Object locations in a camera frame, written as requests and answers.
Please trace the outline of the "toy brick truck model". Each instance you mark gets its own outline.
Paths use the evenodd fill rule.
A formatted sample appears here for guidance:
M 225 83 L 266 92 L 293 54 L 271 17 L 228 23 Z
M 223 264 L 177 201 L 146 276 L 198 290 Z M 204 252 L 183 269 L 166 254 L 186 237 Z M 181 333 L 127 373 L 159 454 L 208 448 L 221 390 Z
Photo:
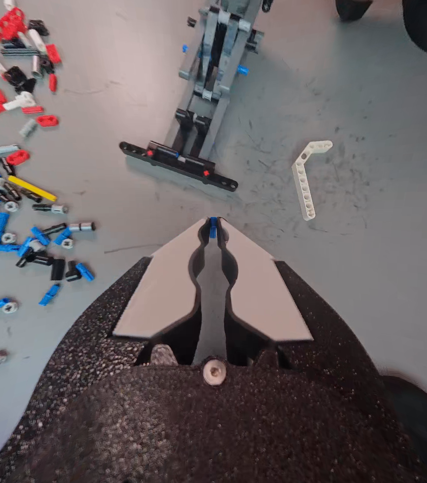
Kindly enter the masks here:
M 120 150 L 131 158 L 188 178 L 235 192 L 238 182 L 216 171 L 210 160 L 217 134 L 230 104 L 237 75 L 249 70 L 241 64 L 247 52 L 258 52 L 264 33 L 254 27 L 260 11 L 273 1 L 206 1 L 199 19 L 187 18 L 194 30 L 179 77 L 187 85 L 163 143 L 139 147 L 122 141 Z

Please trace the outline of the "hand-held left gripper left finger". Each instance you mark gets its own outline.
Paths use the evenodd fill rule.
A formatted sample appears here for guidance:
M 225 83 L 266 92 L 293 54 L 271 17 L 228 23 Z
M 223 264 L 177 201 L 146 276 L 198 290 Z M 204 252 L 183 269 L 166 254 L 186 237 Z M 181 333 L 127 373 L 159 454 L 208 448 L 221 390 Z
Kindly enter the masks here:
M 144 342 L 138 364 L 146 363 L 158 344 L 171 348 L 179 365 L 191 365 L 202 325 L 201 288 L 204 249 L 210 218 L 191 227 L 156 250 L 113 328 L 113 336 Z

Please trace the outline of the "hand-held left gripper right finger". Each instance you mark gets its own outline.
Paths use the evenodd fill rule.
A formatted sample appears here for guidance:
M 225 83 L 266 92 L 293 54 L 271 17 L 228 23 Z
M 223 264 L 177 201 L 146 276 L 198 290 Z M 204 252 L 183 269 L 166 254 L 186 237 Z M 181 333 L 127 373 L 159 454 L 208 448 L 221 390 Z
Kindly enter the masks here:
M 229 363 L 246 366 L 265 349 L 312 342 L 277 260 L 222 217 L 217 218 L 217 242 L 229 284 L 224 314 Z

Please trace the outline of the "yellow brick axle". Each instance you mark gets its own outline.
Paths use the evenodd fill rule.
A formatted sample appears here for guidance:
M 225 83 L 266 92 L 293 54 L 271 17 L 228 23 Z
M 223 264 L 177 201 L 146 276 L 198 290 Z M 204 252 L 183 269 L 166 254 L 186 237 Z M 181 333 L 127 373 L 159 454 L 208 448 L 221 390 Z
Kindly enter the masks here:
M 38 196 L 41 196 L 42 198 L 46 199 L 46 200 L 49 200 L 51 202 L 56 202 L 57 201 L 57 196 L 53 195 L 52 193 L 48 192 L 48 191 L 45 191 L 33 184 L 30 184 L 16 176 L 9 176 L 8 179 L 7 179 L 8 182 L 22 188 L 22 189 L 25 189 L 25 190 L 28 190 L 30 191 L 31 193 L 34 193 Z

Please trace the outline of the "grey desk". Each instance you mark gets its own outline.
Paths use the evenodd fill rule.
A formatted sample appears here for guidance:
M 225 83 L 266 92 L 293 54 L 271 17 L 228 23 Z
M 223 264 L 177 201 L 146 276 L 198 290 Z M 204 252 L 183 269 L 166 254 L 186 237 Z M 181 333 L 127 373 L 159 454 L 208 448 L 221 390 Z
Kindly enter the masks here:
M 59 117 L 30 141 L 20 112 L 0 144 L 32 151 L 17 168 L 68 215 L 94 222 L 50 254 L 95 275 L 53 281 L 0 254 L 0 482 L 427 482 L 382 376 L 427 393 L 427 54 L 401 17 L 339 21 L 334 1 L 274 1 L 254 27 L 260 53 L 237 75 L 210 160 L 235 192 L 126 156 L 163 143 L 186 88 L 194 30 L 185 1 L 20 1 L 59 43 Z M 305 164 L 315 218 L 302 217 L 293 162 Z M 271 254 L 313 336 L 227 360 L 228 282 L 217 238 L 204 249 L 193 363 L 113 336 L 149 257 L 194 223 L 222 217 Z

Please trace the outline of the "white bent brick beam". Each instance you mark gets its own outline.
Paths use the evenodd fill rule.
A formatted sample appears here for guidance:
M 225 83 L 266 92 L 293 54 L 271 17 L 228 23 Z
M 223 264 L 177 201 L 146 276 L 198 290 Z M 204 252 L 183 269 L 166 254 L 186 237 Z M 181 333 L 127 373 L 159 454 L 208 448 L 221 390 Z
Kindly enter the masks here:
M 295 182 L 296 192 L 300 203 L 302 217 L 305 221 L 315 218 L 315 209 L 307 179 L 305 164 L 314 154 L 325 154 L 333 147 L 330 140 L 311 141 L 293 162 L 291 170 Z

